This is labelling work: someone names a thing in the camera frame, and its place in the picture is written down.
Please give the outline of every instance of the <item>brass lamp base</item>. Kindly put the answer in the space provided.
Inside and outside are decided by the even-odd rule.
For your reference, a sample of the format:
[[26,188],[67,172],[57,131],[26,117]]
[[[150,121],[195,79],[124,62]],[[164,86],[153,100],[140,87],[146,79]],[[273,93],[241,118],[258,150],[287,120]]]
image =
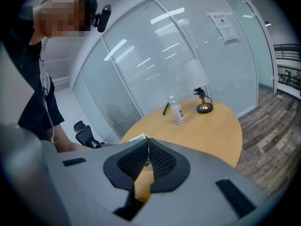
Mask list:
[[202,100],[202,104],[197,106],[197,111],[201,114],[206,114],[211,112],[213,110],[213,104],[207,103],[203,98],[201,100]]

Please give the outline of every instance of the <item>person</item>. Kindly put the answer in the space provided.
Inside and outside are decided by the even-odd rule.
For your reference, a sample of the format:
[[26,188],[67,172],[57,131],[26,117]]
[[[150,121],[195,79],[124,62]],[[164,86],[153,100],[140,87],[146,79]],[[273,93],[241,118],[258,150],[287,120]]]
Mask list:
[[44,0],[35,8],[22,7],[3,38],[11,60],[34,90],[18,124],[32,131],[40,140],[53,141],[58,152],[90,148],[71,142],[65,134],[60,125],[64,119],[58,110],[54,84],[49,76],[49,91],[43,97],[41,41],[88,31],[96,10],[96,0]]

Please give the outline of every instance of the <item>gray floor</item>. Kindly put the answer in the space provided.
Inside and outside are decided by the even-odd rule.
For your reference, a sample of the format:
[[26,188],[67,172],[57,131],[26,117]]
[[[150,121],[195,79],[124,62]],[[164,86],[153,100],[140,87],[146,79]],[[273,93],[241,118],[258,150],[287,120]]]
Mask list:
[[260,89],[258,107],[239,119],[243,149],[236,168],[272,195],[294,175],[301,152],[301,103]]

